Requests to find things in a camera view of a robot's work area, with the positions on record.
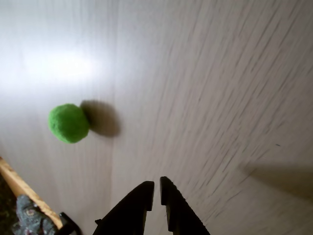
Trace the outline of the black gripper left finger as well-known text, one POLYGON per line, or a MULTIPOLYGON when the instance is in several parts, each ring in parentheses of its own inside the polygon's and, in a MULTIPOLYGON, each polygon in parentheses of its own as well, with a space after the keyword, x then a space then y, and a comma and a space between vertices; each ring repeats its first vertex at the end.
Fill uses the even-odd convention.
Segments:
POLYGON ((146 214, 152 210, 153 181, 145 181, 128 193, 104 218, 97 220, 95 235, 142 235, 146 214))

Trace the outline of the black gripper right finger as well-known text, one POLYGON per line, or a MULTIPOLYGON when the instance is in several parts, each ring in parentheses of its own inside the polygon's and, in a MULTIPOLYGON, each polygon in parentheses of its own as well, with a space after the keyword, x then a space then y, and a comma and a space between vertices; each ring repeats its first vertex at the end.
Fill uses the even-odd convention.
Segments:
POLYGON ((208 235, 195 212, 188 205, 181 192, 167 177, 160 178, 161 204, 166 207, 168 231, 174 235, 208 235))

